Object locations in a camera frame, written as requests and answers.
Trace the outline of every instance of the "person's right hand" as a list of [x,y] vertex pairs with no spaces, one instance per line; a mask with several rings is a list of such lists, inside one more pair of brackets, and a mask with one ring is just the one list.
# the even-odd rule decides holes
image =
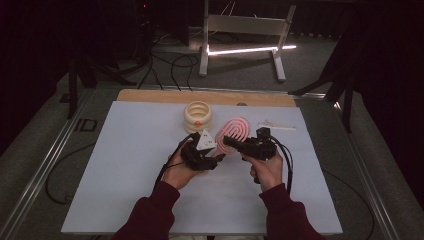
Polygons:
[[274,157],[267,161],[258,160],[244,154],[241,154],[241,156],[252,164],[250,175],[253,178],[258,177],[263,192],[283,182],[283,158],[278,151],[276,151]]

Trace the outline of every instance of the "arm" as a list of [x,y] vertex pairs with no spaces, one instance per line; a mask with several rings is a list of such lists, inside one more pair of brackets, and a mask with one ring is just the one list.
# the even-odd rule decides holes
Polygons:
[[150,197],[137,201],[127,223],[112,239],[168,239],[169,230],[174,224],[172,207],[179,196],[177,189],[166,182],[159,182]]
[[150,197],[140,198],[135,204],[127,223],[112,240],[166,240],[174,224],[172,207],[178,200],[178,190],[201,171],[193,171],[183,162],[181,148],[168,163],[168,167]]
[[259,196],[268,210],[267,234],[270,240],[325,239],[309,223],[303,203],[290,199],[282,182],[283,158],[278,151],[268,161],[243,154],[242,157],[252,164],[250,174],[258,177],[261,183]]
[[309,223],[303,203],[290,199],[284,183],[259,196],[268,210],[266,222],[270,240],[325,239]]

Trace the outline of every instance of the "dark background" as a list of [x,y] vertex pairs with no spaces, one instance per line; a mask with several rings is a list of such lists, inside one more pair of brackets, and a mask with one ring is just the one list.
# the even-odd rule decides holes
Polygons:
[[[1,1],[0,154],[55,92],[57,81],[67,73],[68,63],[76,53],[117,67],[119,60],[148,54],[148,33],[156,27],[169,30],[187,43],[187,27],[202,26],[202,1],[135,3]],[[228,1],[211,1],[210,12],[221,14],[227,4]],[[243,1],[236,6],[233,15],[242,16],[284,18],[288,10],[280,1]],[[384,11],[384,21],[368,39],[367,51],[360,55],[360,65],[354,72],[355,90],[362,94],[370,115],[423,206],[424,193],[419,186],[424,170],[423,3],[384,1],[380,7],[358,8],[357,1],[305,1],[298,5],[290,31],[336,40],[342,36],[323,72],[325,75],[343,65],[379,11]]]

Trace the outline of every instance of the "fluorescent lamp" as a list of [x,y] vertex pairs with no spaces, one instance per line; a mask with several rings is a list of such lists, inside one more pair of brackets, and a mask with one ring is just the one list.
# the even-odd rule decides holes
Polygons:
[[[296,48],[296,45],[288,45],[283,47],[283,49],[294,49],[294,48]],[[209,49],[208,49],[208,55],[214,56],[214,55],[223,55],[223,54],[231,54],[231,53],[261,52],[261,51],[272,51],[272,50],[277,50],[277,47],[248,48],[248,49],[237,49],[237,50],[226,50],[226,51],[215,51],[215,52],[209,52]]]

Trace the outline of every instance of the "metal frame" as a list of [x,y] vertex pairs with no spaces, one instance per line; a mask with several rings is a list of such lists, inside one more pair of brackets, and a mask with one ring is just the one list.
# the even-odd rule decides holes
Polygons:
[[84,109],[84,106],[88,102],[92,93],[92,89],[84,90],[79,101],[79,107],[76,109],[75,114],[73,114],[72,119],[66,121],[43,162],[38,167],[31,180],[28,182],[15,207],[9,214],[3,226],[0,228],[0,239],[8,240],[15,237],[19,227],[21,226],[27,213],[32,207],[32,204],[37,198],[38,193],[43,187],[49,172],[52,170],[54,164],[59,158],[60,153],[62,152],[62,149],[65,147],[69,136],[72,134],[82,109]]
[[278,35],[280,36],[280,39],[278,41],[277,48],[272,49],[271,52],[274,60],[275,70],[277,72],[278,81],[285,82],[286,75],[284,73],[283,64],[281,61],[281,53],[289,33],[295,10],[296,5],[291,5],[286,19],[213,15],[209,14],[209,0],[205,0],[203,47],[201,48],[199,75],[205,77],[208,71],[209,31]]

